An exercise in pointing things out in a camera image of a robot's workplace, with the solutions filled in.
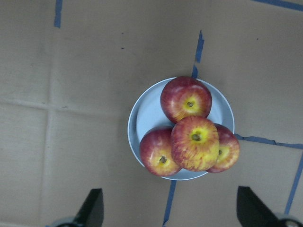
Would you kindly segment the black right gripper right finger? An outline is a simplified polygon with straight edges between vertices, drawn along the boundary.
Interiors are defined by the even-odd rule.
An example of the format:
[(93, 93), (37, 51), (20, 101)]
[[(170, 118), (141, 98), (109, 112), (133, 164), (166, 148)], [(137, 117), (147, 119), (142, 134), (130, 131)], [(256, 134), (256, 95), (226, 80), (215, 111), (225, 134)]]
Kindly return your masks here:
[(239, 186), (237, 190), (237, 218), (242, 227), (282, 226), (276, 215), (247, 186)]

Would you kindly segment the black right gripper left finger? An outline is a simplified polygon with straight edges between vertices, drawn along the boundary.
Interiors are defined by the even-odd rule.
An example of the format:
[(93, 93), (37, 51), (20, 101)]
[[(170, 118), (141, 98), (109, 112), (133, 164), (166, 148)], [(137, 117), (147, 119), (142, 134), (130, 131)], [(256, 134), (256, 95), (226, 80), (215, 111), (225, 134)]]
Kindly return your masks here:
[(104, 221), (102, 188), (91, 189), (72, 221), (73, 227), (101, 227)]

